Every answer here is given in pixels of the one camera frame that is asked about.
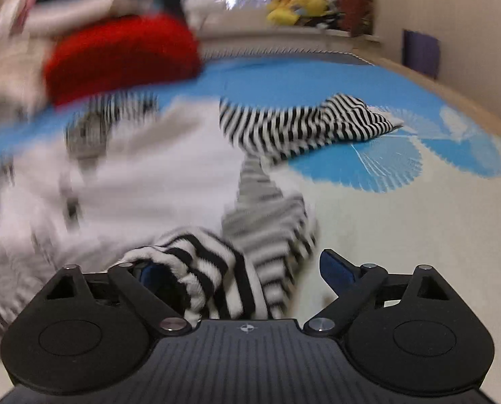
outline purple object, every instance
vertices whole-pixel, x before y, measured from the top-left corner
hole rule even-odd
[[[437,79],[440,71],[440,42],[433,36],[404,30],[402,65]]]

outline ribbed gray plate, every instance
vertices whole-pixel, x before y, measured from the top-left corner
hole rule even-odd
[[[369,382],[331,339],[301,333],[293,320],[203,321],[185,337],[162,339],[124,381],[76,397],[16,387],[2,404],[488,404],[476,391],[413,398]]]

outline red object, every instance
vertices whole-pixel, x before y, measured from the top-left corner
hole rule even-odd
[[[45,81],[58,106],[103,91],[196,77],[198,43],[169,15],[109,21],[72,34],[45,65]]]
[[[340,11],[345,14],[340,28],[355,36],[359,33],[363,17],[368,12],[368,0],[340,0]]]

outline wooden edge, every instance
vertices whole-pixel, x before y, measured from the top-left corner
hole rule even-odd
[[[492,133],[501,137],[501,119],[496,114],[488,111],[487,109],[484,109],[473,100],[468,99],[462,94],[459,94],[457,91],[454,91],[453,89],[446,87],[441,83],[435,82],[434,80],[416,71],[413,71],[389,59],[375,55],[372,52],[354,48],[354,54],[373,64],[384,67],[408,78],[417,85],[438,95],[455,109],[459,110],[462,113],[465,113],[488,133]]]

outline red fabric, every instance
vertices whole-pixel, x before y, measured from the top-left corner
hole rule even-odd
[[[58,106],[102,91],[196,77],[198,43],[175,18],[126,18],[64,39],[44,68]]]
[[[340,0],[340,11],[345,14],[340,28],[357,35],[362,26],[363,16],[368,11],[368,0]]]

